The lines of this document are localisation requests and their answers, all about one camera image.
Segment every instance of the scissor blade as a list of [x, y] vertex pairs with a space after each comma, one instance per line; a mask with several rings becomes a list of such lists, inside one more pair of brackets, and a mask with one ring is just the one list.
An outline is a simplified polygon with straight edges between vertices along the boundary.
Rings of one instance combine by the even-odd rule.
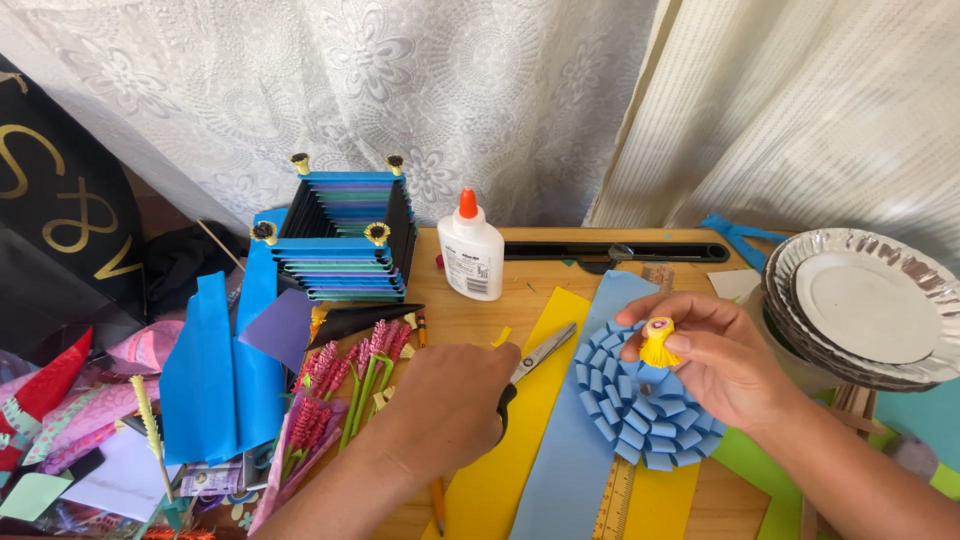
[[523, 379], [524, 375], [539, 366], [541, 362], [550, 356], [551, 353], [559, 349], [560, 346], [576, 332], [577, 323], [569, 323], [557, 331], [557, 333], [548, 337], [546, 341], [540, 343], [529, 355], [523, 357], [520, 365], [516, 367], [516, 371], [514, 371], [514, 374], [510, 377], [510, 382], [516, 384], [520, 379]]

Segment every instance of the fingernail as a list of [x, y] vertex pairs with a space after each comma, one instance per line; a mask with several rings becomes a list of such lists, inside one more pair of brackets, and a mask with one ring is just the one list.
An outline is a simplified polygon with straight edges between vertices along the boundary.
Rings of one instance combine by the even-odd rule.
[[682, 356], [690, 352], [690, 338], [679, 333], [672, 333], [663, 340], [663, 346], [674, 355]]

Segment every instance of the gold lettering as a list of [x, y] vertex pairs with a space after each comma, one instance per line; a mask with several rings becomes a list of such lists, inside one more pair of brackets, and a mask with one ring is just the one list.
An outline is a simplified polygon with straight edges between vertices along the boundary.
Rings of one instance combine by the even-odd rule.
[[23, 169], [20, 168], [20, 164], [16, 162], [16, 160], [13, 158], [13, 154], [11, 154], [10, 150], [7, 149], [6, 138], [8, 134], [12, 133], [29, 135], [38, 140], [40, 144], [46, 147], [47, 151], [50, 152], [50, 155], [54, 157], [57, 174], [63, 176], [63, 172], [65, 171], [63, 157], [60, 156], [60, 152], [57, 151], [54, 145], [47, 140], [47, 137], [35, 132], [30, 128], [17, 126], [16, 124], [0, 126], [0, 156], [3, 156], [4, 161], [7, 162], [7, 165], [10, 166], [10, 169], [13, 171], [13, 175], [16, 177], [16, 187], [10, 191], [0, 191], [0, 199], [16, 199], [17, 197], [22, 197], [23, 194], [27, 192], [27, 175], [23, 174]]
[[112, 278], [114, 276], [121, 276], [127, 272], [132, 272], [133, 270], [143, 271], [143, 263], [138, 262], [137, 264], [131, 264], [130, 266], [124, 266], [123, 268], [117, 268], [116, 265], [120, 264], [120, 261], [123, 260], [123, 257], [127, 255], [127, 252], [130, 250], [130, 246], [133, 245], [133, 237], [127, 236], [127, 243], [120, 248], [120, 251], [117, 252], [112, 259], [110, 259], [107, 264], [104, 264], [104, 267], [100, 270], [97, 270], [97, 273], [93, 275], [94, 278], [98, 280], [105, 280], [106, 278]]
[[[110, 204], [104, 200], [100, 195], [94, 195], [92, 193], [86, 192], [86, 181], [84, 177], [77, 178], [77, 192], [76, 193], [58, 193], [58, 199], [79, 199], [80, 200], [80, 221], [74, 219], [53, 219], [47, 222], [43, 226], [43, 239], [50, 244], [50, 247], [62, 253], [77, 253], [81, 249], [86, 247], [86, 242], [90, 239], [90, 232], [95, 233], [112, 233], [117, 230], [117, 214], [110, 207]], [[87, 211], [87, 201], [97, 201], [100, 204], [107, 207], [107, 211], [110, 212], [110, 224], [106, 227], [97, 227], [95, 225], [90, 225], [89, 222], [89, 212]], [[57, 227], [78, 227], [80, 228], [80, 239], [77, 242], [70, 246], [64, 246], [59, 244], [54, 240], [52, 234], [54, 229]]]

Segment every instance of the orange bottle cap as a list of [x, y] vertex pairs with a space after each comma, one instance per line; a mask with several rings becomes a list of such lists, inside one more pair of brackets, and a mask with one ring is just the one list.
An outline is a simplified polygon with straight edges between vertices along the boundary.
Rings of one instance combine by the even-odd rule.
[[477, 216], [477, 195], [469, 187], [460, 192], [460, 217], [470, 219]]

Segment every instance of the white paper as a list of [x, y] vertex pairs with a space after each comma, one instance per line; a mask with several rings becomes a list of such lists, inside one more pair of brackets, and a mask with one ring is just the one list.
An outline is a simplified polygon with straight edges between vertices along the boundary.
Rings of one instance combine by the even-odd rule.
[[[140, 522], [150, 520], [166, 489], [147, 437], [123, 428], [104, 441], [100, 451], [104, 464], [60, 497]], [[171, 465], [167, 474], [172, 479], [179, 470], [180, 465]]]
[[734, 302], [747, 296], [760, 284], [757, 270], [731, 270], [730, 272], [708, 272], [707, 277], [713, 283], [717, 296]]

